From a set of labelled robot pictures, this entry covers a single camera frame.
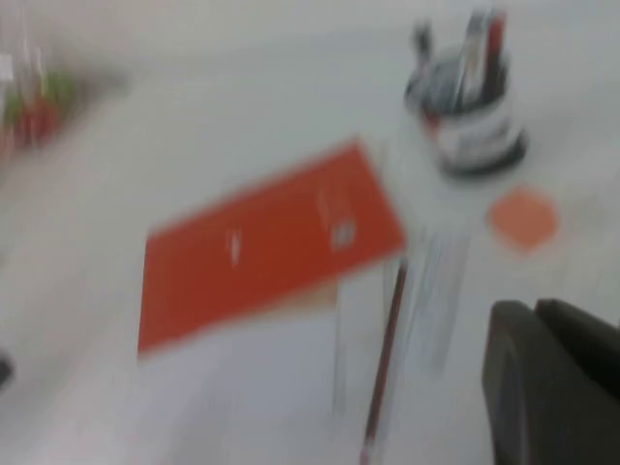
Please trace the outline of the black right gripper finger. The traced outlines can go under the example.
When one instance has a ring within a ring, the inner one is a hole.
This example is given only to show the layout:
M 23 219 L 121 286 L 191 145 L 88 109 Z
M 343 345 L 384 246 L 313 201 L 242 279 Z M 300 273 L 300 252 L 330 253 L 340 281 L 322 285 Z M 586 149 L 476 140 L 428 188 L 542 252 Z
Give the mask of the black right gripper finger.
M 618 327 L 562 300 L 497 301 L 481 382 L 495 463 L 618 463 Z

